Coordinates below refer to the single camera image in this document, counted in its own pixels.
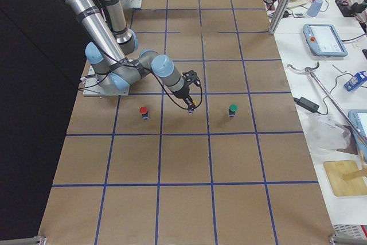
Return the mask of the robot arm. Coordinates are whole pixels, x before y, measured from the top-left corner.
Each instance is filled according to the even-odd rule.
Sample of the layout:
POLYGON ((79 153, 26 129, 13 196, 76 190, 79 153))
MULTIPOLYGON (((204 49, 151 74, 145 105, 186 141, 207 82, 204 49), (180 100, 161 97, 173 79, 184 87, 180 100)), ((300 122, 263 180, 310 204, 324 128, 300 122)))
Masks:
POLYGON ((92 65, 98 87, 122 94, 132 84, 152 74, 168 97, 175 96, 186 103, 185 110, 193 112, 197 108, 189 88, 191 84, 201 85, 196 72, 179 73, 167 55, 154 50, 144 50, 137 59, 128 59, 127 56, 137 50, 138 42, 126 23, 125 0, 63 1, 92 40, 85 55, 92 65))

